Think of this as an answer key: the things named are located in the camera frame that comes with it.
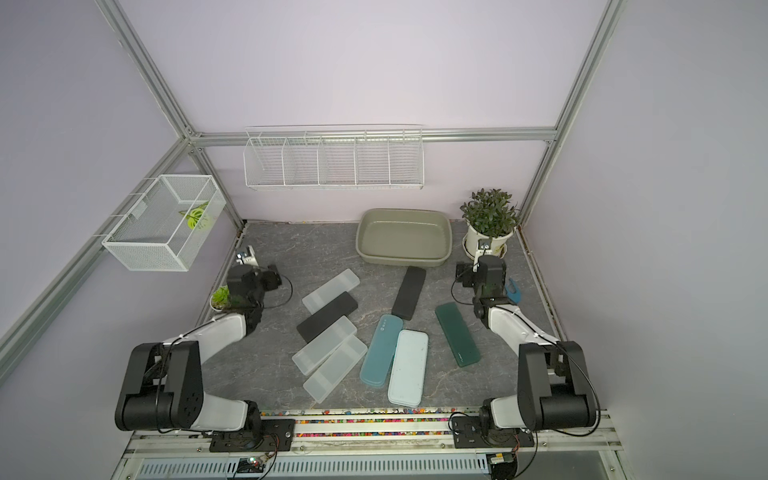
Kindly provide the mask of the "dark green pencil case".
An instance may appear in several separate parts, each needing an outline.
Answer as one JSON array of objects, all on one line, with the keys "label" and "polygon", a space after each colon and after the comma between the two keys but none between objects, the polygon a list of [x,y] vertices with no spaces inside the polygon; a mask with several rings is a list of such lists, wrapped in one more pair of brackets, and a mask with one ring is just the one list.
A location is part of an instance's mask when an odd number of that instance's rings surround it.
[{"label": "dark green pencil case", "polygon": [[435,315],[457,365],[467,367],[478,363],[481,353],[458,306],[453,302],[439,305],[435,308]]}]

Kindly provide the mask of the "black pencil case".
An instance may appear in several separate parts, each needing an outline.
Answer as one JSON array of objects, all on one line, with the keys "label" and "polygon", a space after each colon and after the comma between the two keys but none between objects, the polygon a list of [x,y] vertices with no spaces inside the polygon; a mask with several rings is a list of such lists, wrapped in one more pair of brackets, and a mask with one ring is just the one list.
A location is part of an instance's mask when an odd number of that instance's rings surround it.
[{"label": "black pencil case", "polygon": [[343,292],[301,322],[296,330],[306,343],[310,343],[342,316],[348,316],[357,308],[358,302],[354,297]]},{"label": "black pencil case", "polygon": [[398,290],[391,314],[402,320],[411,320],[426,279],[426,270],[409,266]]}]

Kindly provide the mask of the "frosted clear pencil case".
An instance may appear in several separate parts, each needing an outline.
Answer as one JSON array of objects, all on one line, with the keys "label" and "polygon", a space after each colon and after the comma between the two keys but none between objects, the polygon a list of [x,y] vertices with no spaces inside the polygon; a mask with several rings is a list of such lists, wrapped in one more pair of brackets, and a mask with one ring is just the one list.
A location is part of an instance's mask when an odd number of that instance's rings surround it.
[{"label": "frosted clear pencil case", "polygon": [[351,269],[346,269],[303,297],[302,304],[311,314],[314,314],[342,293],[350,292],[359,284],[359,277]]},{"label": "frosted clear pencil case", "polygon": [[322,403],[367,351],[367,345],[356,336],[347,338],[303,384],[304,390],[316,403]]},{"label": "frosted clear pencil case", "polygon": [[347,338],[356,333],[357,327],[346,316],[342,316],[294,354],[292,361],[304,376],[309,376]]}]

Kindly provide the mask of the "grey-green plastic storage box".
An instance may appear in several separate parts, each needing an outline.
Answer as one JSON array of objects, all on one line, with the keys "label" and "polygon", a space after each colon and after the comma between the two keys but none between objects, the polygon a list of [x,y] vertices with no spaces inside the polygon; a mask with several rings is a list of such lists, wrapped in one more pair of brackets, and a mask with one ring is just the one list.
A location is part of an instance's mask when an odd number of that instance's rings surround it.
[{"label": "grey-green plastic storage box", "polygon": [[355,247],[361,258],[388,266],[439,267],[452,253],[452,227],[434,210],[376,208],[361,218]]}]

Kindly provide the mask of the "frosted clear pencil case front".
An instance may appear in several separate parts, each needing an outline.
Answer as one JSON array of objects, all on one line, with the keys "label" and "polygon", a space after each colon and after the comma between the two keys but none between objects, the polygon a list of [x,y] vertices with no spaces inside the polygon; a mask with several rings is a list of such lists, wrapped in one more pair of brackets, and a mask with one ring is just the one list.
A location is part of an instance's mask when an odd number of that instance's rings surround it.
[{"label": "frosted clear pencil case front", "polygon": [[367,345],[356,336],[347,338],[303,384],[304,390],[316,403],[322,403],[367,351]]}]

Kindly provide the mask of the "pale blue pencil case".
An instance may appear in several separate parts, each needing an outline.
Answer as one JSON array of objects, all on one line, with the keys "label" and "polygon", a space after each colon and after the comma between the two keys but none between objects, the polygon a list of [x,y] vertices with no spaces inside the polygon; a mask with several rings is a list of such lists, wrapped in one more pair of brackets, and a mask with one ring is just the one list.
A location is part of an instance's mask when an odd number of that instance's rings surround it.
[{"label": "pale blue pencil case", "polygon": [[387,393],[392,404],[415,408],[421,403],[428,346],[429,337],[424,332],[399,333]]}]

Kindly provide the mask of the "teal pencil case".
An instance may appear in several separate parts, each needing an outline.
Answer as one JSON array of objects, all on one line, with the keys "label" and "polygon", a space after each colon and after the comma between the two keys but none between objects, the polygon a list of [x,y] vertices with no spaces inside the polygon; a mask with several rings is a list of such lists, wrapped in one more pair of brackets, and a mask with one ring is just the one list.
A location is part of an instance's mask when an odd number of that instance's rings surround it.
[{"label": "teal pencil case", "polygon": [[365,385],[384,386],[403,326],[404,321],[398,316],[386,314],[380,318],[360,371],[360,380]]}]

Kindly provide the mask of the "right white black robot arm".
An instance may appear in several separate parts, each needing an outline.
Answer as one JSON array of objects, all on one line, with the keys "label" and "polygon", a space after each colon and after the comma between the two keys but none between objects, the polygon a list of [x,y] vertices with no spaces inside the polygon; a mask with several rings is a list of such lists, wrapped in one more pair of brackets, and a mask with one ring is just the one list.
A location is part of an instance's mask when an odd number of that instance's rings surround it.
[{"label": "right white black robot arm", "polygon": [[510,301],[503,259],[482,255],[473,263],[460,262],[455,280],[473,291],[475,316],[518,358],[516,393],[484,402],[479,414],[483,433],[525,428],[571,436],[573,428],[585,428],[586,435],[595,431],[601,405],[583,349],[546,333]]}]

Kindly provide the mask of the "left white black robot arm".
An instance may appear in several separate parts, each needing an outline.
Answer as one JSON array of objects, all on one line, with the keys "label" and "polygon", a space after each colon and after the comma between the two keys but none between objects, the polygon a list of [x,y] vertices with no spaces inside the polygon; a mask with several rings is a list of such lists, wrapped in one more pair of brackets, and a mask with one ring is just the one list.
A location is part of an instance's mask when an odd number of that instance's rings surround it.
[{"label": "left white black robot arm", "polygon": [[261,436],[254,401],[230,400],[205,391],[202,366],[259,325],[265,296],[283,283],[273,264],[229,269],[229,307],[178,337],[136,346],[129,357],[114,414],[122,431],[248,432]]}]

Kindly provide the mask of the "small potted succulent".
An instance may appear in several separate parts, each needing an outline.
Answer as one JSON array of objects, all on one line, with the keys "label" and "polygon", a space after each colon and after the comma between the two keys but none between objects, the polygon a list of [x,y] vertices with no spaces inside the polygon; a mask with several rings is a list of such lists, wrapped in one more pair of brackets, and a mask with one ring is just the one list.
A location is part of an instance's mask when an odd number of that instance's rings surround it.
[{"label": "small potted succulent", "polygon": [[232,308],[230,301],[230,290],[228,286],[217,288],[209,299],[209,305],[215,312],[224,312]]}]

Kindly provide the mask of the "large potted green plant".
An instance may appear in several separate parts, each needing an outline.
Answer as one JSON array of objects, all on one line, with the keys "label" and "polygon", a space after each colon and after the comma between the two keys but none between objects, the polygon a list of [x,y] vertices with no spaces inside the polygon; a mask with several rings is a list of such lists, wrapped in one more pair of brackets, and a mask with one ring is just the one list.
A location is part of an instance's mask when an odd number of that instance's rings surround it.
[{"label": "large potted green plant", "polygon": [[485,189],[471,193],[460,210],[468,225],[463,240],[465,253],[469,258],[481,253],[503,257],[507,241],[513,236],[519,224],[517,206],[512,194],[501,189]]}]

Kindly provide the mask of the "green leaf toy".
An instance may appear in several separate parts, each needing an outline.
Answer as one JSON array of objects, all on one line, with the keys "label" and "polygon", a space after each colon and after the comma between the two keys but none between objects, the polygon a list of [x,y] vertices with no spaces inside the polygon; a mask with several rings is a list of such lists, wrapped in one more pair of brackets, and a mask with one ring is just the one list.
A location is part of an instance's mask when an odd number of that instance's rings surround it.
[{"label": "green leaf toy", "polygon": [[191,230],[205,231],[211,228],[212,221],[207,214],[208,202],[204,202],[196,207],[193,207],[186,211],[179,211],[186,222],[187,227]]}]

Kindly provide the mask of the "white mesh wall basket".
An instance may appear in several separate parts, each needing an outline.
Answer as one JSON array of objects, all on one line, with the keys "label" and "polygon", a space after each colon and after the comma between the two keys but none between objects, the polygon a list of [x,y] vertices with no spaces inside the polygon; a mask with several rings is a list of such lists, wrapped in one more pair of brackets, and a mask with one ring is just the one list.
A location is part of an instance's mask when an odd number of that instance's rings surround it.
[{"label": "white mesh wall basket", "polygon": [[[208,202],[212,226],[191,231],[179,211]],[[105,235],[103,247],[130,271],[186,272],[226,200],[210,175],[160,175]]]}]

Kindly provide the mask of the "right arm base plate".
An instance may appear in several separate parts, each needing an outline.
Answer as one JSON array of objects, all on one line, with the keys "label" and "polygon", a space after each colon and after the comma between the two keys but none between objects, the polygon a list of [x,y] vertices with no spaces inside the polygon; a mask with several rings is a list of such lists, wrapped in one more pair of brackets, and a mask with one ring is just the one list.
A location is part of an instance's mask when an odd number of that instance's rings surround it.
[{"label": "right arm base plate", "polygon": [[479,415],[453,412],[447,420],[448,430],[457,449],[501,448],[517,450],[533,447],[534,437],[525,430],[497,429],[486,425]]}]

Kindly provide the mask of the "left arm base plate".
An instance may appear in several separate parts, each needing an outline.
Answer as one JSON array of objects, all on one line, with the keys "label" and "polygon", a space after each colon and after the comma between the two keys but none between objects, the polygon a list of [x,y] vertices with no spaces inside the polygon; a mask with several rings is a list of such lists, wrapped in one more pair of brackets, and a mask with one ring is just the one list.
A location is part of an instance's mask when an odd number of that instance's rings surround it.
[{"label": "left arm base plate", "polygon": [[214,432],[211,453],[286,452],[294,439],[295,421],[292,419],[262,419],[259,429],[236,432]]}]

